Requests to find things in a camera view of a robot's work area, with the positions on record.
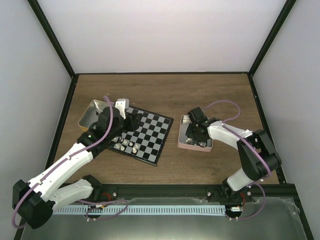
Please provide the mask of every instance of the black metal frame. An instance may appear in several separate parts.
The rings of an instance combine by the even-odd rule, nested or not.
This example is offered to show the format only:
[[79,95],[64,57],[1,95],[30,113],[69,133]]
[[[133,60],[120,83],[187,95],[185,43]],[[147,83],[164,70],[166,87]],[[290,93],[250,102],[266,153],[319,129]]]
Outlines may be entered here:
[[[45,33],[47,34],[49,40],[51,41],[54,49],[56,50],[58,56],[60,57],[63,65],[65,66],[67,72],[71,77],[71,82],[69,86],[69,90],[65,99],[65,103],[62,109],[62,113],[58,122],[58,126],[54,135],[53,143],[51,145],[49,157],[47,159],[45,168],[48,168],[53,164],[54,158],[56,156],[56,152],[58,149],[58,145],[60,142],[60,138],[62,135],[62,131],[66,122],[66,118],[69,112],[70,104],[76,89],[77,81],[80,74],[75,74],[72,69],[71,64],[69,63],[61,45],[57,37],[55,36],[45,14],[41,10],[41,7],[37,0],[28,0],[31,8],[33,9],[36,17],[38,18],[40,24],[42,25]],[[81,74],[247,74],[248,80],[252,89],[252,93],[254,95],[255,103],[259,112],[259,116],[262,122],[263,129],[271,136],[270,129],[268,127],[268,123],[255,87],[255,83],[253,81],[253,75],[257,71],[260,63],[262,62],[264,56],[266,55],[268,49],[270,48],[272,42],[276,38],[281,26],[285,22],[287,16],[289,15],[291,9],[293,8],[296,0],[287,0],[284,4],[279,16],[277,17],[270,33],[268,34],[259,54],[257,55],[251,69],[249,72],[141,72],[141,73],[81,73]],[[284,176],[282,168],[276,171],[277,177],[280,184],[264,184],[263,189],[268,197],[292,197],[296,206],[300,209],[300,219],[303,224],[303,228],[308,240],[313,240],[313,235],[311,233],[308,221],[306,219],[303,207],[301,205],[296,187],[294,184],[289,184],[286,182],[286,178]],[[163,197],[192,197],[192,198],[200,198],[200,199],[208,199],[209,201],[216,201],[217,198],[212,197],[208,198],[207,192],[212,191],[213,189],[221,187],[218,185],[196,185],[196,184],[188,184],[188,185],[151,185],[151,184],[103,184],[103,188],[106,190],[117,192],[118,198],[163,198]],[[250,189],[252,197],[261,197],[262,193],[258,187],[253,186]],[[224,202],[223,200],[219,201],[221,204],[232,204],[232,202]],[[19,229],[16,232],[14,240],[21,239],[23,229]]]

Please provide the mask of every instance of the white wall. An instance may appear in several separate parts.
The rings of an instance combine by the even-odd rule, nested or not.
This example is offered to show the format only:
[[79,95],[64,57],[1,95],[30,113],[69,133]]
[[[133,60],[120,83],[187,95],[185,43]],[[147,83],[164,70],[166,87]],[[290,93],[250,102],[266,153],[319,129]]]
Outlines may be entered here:
[[297,1],[254,82],[314,235],[320,239],[320,1]]
[[39,0],[76,73],[248,71],[285,0]]
[[14,183],[45,167],[70,81],[28,2],[0,1],[1,239],[16,233]]

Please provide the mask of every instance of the brown tabletop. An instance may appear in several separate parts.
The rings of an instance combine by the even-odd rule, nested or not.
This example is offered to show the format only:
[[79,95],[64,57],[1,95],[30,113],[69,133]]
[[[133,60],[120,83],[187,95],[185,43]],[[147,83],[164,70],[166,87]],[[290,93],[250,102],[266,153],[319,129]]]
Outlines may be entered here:
[[[211,152],[178,148],[182,115],[213,101],[231,100],[241,108],[229,122],[241,129],[262,128],[246,74],[90,74],[80,75],[63,128],[55,160],[63,156],[82,134],[78,121],[92,100],[130,100],[135,107],[174,118],[157,166],[105,150],[80,168],[67,182],[91,174],[102,183],[121,184],[221,184],[240,167],[238,152],[219,141]],[[237,114],[231,104],[220,103],[206,111],[225,119]],[[275,172],[265,183],[277,184]]]

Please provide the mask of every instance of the chessboard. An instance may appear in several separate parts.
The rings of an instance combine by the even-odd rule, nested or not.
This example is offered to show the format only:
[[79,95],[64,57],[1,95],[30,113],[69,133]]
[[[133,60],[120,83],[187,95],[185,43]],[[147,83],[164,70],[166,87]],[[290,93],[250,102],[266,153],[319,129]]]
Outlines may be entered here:
[[174,119],[133,106],[126,112],[142,114],[140,126],[114,138],[108,149],[156,166]]

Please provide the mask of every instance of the gray floor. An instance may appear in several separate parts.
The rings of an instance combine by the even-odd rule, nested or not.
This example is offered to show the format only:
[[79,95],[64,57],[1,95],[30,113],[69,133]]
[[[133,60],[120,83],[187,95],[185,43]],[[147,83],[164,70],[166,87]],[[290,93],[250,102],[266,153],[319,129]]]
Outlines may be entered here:
[[[245,205],[250,215],[260,203]],[[306,240],[291,199],[270,197],[255,218],[228,221],[223,216],[119,216],[86,222],[82,215],[53,215],[22,240]]]

